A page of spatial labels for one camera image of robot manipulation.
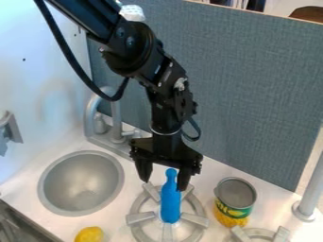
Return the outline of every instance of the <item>black cable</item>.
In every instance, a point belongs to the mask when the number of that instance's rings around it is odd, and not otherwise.
[[[125,78],[122,84],[120,85],[118,91],[113,96],[108,96],[105,93],[103,93],[88,77],[88,75],[85,73],[85,71],[82,69],[80,64],[78,63],[76,57],[74,56],[71,48],[68,46],[67,42],[65,41],[63,35],[60,32],[60,29],[58,25],[56,24],[52,14],[50,13],[49,9],[47,8],[46,4],[43,0],[34,0],[35,4],[37,5],[38,9],[42,13],[43,18],[47,22],[50,30],[52,31],[56,41],[59,44],[59,48],[61,52],[64,54],[67,61],[70,63],[74,71],[77,73],[79,78],[84,82],[85,85],[87,85],[92,92],[96,93],[97,95],[101,96],[103,99],[106,99],[108,101],[117,101],[119,100],[127,85],[129,78]]]
[[[197,136],[196,137],[192,137],[189,136],[186,132],[182,132],[182,135],[184,136],[185,139],[187,139],[188,141],[191,142],[195,142],[197,140],[199,140],[199,138],[201,137],[201,129],[199,128],[198,124],[196,123],[196,121],[190,117],[187,121],[189,121],[189,123],[192,125],[192,127],[195,129],[195,131],[197,132]]]

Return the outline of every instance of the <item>metal bracket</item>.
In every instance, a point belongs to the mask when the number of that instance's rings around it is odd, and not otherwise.
[[[5,111],[0,117],[0,155],[5,156],[8,146],[7,142],[23,143],[23,138],[13,113]]]

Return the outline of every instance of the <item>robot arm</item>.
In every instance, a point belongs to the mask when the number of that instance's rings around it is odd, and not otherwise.
[[[34,1],[38,6],[43,3]],[[187,134],[181,127],[186,121],[195,124],[192,116],[197,106],[185,70],[164,52],[149,26],[121,16],[114,0],[47,2],[86,29],[89,37],[107,46],[102,58],[113,72],[136,78],[145,86],[152,109],[152,137],[130,141],[130,156],[141,180],[149,181],[153,163],[163,164],[179,169],[178,190],[185,190],[191,176],[200,173],[203,159],[182,141],[182,135]]]

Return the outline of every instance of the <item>can lid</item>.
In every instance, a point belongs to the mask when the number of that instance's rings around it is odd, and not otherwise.
[[[240,178],[225,178],[218,183],[214,193],[227,206],[238,209],[252,206],[257,198],[254,187]]]

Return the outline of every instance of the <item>white countertop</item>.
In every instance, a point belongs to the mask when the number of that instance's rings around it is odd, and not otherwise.
[[[28,167],[1,186],[1,199],[62,241],[74,241],[79,230],[88,226],[99,226],[108,236],[107,241],[135,241],[125,220],[132,202],[143,191],[143,182],[138,178],[134,163],[87,142],[82,133],[82,128],[73,130],[64,140],[31,161]],[[38,180],[51,163],[61,156],[79,150],[99,150],[115,156],[124,168],[125,184],[113,202],[94,214],[79,217],[58,216],[44,208],[39,201]],[[213,216],[213,189],[226,177],[243,178],[251,182],[257,190],[258,199],[248,228],[276,231],[279,226],[283,226],[292,232],[293,242],[322,241],[320,232],[323,229],[322,215],[314,223],[303,223],[292,215],[291,206],[300,200],[299,195],[207,157],[202,164],[201,174],[191,178],[191,184],[195,187],[194,193],[204,206],[210,220],[210,227],[205,231],[202,242],[226,241],[226,237],[230,234],[229,229],[219,224]],[[155,185],[164,183],[165,169],[165,166],[154,164],[151,181]]]

